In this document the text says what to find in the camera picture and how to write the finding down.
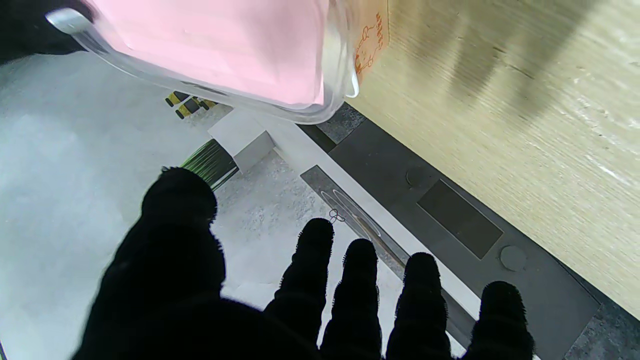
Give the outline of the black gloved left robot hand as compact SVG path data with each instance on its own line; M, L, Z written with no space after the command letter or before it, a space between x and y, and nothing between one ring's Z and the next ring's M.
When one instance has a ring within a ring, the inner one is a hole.
M273 299L259 310L223 297L226 258L210 227L217 199L183 167L165 167L106 268L74 360L450 360L448 312L435 258L414 253L382 354L378 257L352 241L327 303L332 223L311 219Z

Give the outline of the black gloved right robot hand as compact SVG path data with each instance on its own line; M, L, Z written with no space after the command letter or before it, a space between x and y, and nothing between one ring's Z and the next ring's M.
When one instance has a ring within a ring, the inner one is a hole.
M85 49L55 28L46 14L74 9L90 21L93 11L82 0L2 0L0 2L0 64L32 55L68 55Z

